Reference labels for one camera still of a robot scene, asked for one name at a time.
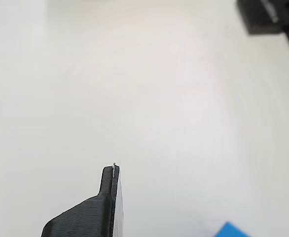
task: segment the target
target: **black plastic part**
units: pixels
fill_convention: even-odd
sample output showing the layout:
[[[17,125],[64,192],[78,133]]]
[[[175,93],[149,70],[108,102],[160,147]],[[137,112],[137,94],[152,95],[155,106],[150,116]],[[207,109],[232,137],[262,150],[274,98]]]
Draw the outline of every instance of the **black plastic part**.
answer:
[[[41,237],[112,237],[119,167],[103,169],[100,192],[49,221]]]
[[[285,32],[289,39],[289,0],[237,0],[252,35]]]
[[[250,34],[279,34],[283,31],[272,21],[260,0],[238,0],[237,5]]]

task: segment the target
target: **white surface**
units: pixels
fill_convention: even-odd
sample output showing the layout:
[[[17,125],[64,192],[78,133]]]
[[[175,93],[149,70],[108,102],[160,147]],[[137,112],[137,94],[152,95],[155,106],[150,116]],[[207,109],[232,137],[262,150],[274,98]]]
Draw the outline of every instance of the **white surface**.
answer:
[[[233,0],[0,0],[0,237],[122,165],[125,237],[289,237],[289,44]]]

